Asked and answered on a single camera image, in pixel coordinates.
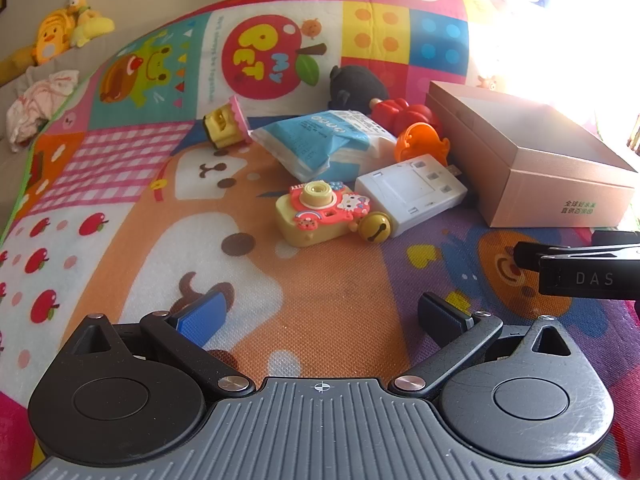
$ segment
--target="yellow duck plush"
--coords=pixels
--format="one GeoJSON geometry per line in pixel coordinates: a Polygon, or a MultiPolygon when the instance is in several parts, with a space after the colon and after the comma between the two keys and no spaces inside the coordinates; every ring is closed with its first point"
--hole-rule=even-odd
{"type": "Polygon", "coordinates": [[[41,65],[69,50],[69,41],[75,26],[76,19],[65,9],[50,12],[38,28],[32,53],[36,62],[41,65]]]}
{"type": "Polygon", "coordinates": [[[68,14],[77,14],[76,28],[71,35],[71,46],[84,46],[89,40],[115,29],[113,20],[105,18],[97,10],[92,10],[87,0],[69,0],[68,14]]]}

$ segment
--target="pink cloth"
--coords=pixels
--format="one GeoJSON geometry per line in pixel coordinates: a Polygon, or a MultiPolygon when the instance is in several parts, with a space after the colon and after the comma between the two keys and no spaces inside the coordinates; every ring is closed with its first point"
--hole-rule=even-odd
{"type": "Polygon", "coordinates": [[[78,70],[63,70],[34,83],[6,113],[6,134],[11,149],[27,142],[49,121],[78,86],[78,70]]]}

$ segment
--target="frog illustration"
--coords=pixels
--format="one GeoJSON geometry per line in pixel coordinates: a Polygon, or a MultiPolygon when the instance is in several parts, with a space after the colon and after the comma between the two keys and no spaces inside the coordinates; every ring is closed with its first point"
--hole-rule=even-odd
{"type": "Polygon", "coordinates": [[[145,93],[158,85],[166,85],[171,72],[164,68],[164,59],[171,55],[170,45],[154,42],[166,35],[162,31],[148,38],[139,49],[116,60],[100,83],[100,101],[113,103],[131,97],[137,108],[146,102],[145,93]]]}

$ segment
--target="yellow toy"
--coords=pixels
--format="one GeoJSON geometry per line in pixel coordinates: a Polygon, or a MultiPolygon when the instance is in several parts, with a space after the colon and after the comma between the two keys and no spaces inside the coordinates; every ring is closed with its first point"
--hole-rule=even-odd
{"type": "Polygon", "coordinates": [[[49,59],[69,50],[71,34],[76,20],[65,9],[51,12],[40,24],[38,36],[33,47],[33,58],[41,65],[49,59]]]}
{"type": "Polygon", "coordinates": [[[366,218],[369,199],[341,182],[315,180],[289,189],[276,201],[276,222],[284,239],[294,247],[307,247],[357,229],[366,218]]]}
{"type": "Polygon", "coordinates": [[[0,86],[24,74],[28,67],[36,64],[33,59],[33,45],[19,48],[0,60],[0,86]]]}
{"type": "Polygon", "coordinates": [[[71,37],[71,46],[82,47],[89,40],[115,29],[113,20],[105,18],[97,10],[92,10],[86,0],[69,0],[66,12],[78,16],[78,24],[71,37]]]}
{"type": "Polygon", "coordinates": [[[231,96],[227,104],[205,115],[202,123],[209,140],[217,150],[243,140],[251,142],[249,126],[235,95],[231,96]]]}
{"type": "Polygon", "coordinates": [[[358,224],[360,237],[372,244],[381,244],[391,234],[391,220],[381,212],[373,212],[366,215],[358,224]]]}

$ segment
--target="colorful mat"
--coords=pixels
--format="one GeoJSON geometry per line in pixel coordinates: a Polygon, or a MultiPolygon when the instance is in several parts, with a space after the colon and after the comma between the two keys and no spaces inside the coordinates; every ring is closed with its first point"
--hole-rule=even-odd
{"type": "Polygon", "coordinates": [[[512,258],[519,240],[583,245],[587,230],[490,230],[457,208],[380,246],[298,250],[274,220],[295,180],[256,144],[214,150],[198,119],[233,93],[252,127],[324,109],[336,64],[369,66],[411,102],[432,79],[504,90],[503,25],[489,0],[228,0],[105,62],[35,141],[0,248],[0,478],[41,459],[28,400],[86,314],[135,322],[212,288],[230,309],[205,348],[258,384],[388,380],[436,350],[417,323],[426,290],[507,323],[559,316],[614,399],[603,459],[640,476],[632,305],[541,297],[512,258]]]}

